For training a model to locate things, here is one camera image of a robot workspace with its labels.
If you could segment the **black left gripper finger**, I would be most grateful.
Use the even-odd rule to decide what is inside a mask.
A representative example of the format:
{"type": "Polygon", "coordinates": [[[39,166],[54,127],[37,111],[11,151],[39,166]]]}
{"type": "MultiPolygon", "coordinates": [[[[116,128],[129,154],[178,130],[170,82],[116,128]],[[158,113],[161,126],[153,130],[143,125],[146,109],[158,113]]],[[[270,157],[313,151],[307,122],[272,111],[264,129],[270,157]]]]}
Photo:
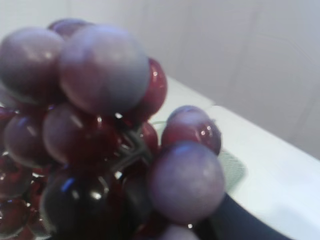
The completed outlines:
{"type": "Polygon", "coordinates": [[[217,210],[193,226],[201,240],[290,240],[246,211],[228,194],[217,210]]]}

